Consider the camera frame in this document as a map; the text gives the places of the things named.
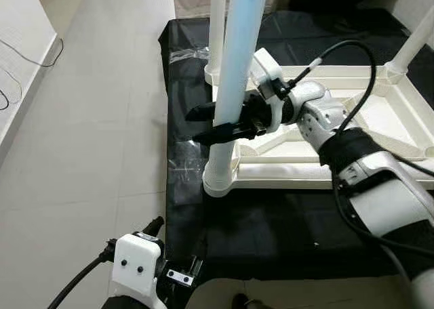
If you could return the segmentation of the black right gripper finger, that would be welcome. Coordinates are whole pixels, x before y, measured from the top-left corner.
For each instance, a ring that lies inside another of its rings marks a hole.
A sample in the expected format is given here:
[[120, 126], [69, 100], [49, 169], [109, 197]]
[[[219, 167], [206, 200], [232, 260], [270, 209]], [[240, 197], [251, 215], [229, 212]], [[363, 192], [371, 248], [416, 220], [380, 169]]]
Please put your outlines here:
[[213, 122], [216, 102], [205, 102], [193, 107], [185, 114], [186, 122]]
[[245, 138], [251, 139], [260, 135], [260, 126], [253, 123], [224, 123], [204, 132], [196, 133], [192, 137], [193, 142], [211, 146], [214, 144], [228, 144], [229, 142]]

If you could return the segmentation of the clear tape cross patch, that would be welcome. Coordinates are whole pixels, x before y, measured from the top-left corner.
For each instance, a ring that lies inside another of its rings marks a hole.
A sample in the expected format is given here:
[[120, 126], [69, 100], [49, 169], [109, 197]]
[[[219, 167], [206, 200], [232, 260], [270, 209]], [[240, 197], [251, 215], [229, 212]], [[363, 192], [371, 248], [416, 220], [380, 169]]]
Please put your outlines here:
[[167, 178], [174, 181], [201, 181], [208, 158], [176, 158], [167, 160]]

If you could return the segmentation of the clear tape strip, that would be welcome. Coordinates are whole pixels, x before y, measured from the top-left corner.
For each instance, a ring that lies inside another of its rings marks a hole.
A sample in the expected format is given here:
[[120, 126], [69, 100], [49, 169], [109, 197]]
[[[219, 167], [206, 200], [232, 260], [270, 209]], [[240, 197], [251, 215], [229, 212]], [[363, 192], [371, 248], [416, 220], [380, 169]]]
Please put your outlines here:
[[208, 47], [180, 49], [180, 51], [170, 52], [170, 62], [177, 62], [189, 58], [198, 58], [208, 60], [210, 51]]

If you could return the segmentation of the black robot foot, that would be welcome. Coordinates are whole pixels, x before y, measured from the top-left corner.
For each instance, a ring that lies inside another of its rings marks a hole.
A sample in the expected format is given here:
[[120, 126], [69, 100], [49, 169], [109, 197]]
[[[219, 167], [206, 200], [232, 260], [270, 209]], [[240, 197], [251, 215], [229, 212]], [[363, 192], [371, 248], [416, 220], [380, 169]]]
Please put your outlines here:
[[261, 300], [252, 299], [247, 294], [237, 293], [231, 300], [231, 309], [273, 309]]

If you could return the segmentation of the black table cloth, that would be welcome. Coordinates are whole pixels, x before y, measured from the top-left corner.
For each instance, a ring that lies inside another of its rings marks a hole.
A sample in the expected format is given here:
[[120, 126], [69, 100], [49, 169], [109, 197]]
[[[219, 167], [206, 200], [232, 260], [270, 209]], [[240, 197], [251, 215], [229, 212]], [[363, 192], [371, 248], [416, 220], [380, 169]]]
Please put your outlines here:
[[[397, 19], [381, 9], [364, 16], [277, 12], [264, 17], [258, 47], [277, 49], [279, 62], [300, 64], [295, 54], [325, 51], [345, 39], [397, 51], [406, 40]], [[185, 114], [212, 96], [202, 73], [207, 59], [170, 62], [170, 52], [205, 47], [208, 19], [171, 19], [158, 38], [167, 95], [165, 157], [207, 158], [207, 147], [192, 137], [204, 122]], [[173, 262], [189, 262], [195, 243], [208, 240], [201, 275], [208, 279], [341, 279], [397, 274], [377, 241], [359, 236], [341, 218], [334, 191], [325, 189], [241, 189], [209, 197], [201, 181], [174, 181], [165, 170], [165, 252]]]

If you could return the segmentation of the black round wok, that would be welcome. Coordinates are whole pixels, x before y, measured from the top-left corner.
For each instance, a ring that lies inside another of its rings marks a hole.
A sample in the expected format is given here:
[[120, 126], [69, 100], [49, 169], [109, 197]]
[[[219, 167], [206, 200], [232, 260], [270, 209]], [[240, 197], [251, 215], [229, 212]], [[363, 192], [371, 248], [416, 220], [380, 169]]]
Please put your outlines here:
[[397, 0], [288, 0], [286, 6], [292, 11], [312, 14], [341, 14], [353, 9], [386, 9]]

